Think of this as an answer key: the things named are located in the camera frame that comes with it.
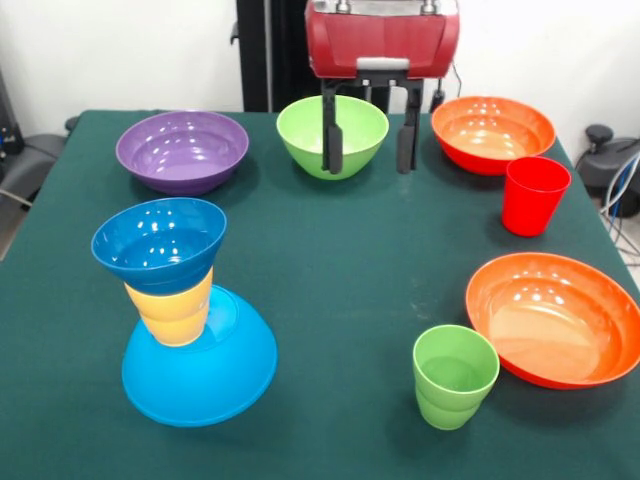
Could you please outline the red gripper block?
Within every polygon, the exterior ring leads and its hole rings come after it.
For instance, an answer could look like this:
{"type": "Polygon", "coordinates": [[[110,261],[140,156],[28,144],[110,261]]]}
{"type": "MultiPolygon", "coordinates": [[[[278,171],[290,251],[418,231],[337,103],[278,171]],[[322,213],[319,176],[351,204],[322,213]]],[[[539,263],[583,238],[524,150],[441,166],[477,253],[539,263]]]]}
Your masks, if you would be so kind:
{"type": "MultiPolygon", "coordinates": [[[[321,79],[355,79],[363,72],[402,72],[410,80],[441,78],[460,33],[456,1],[308,1],[304,10],[309,63],[321,79]]],[[[337,83],[323,80],[323,166],[339,174],[342,130],[336,122],[337,83]]],[[[423,83],[403,83],[404,124],[396,141],[401,174],[416,169],[423,83]]]]}

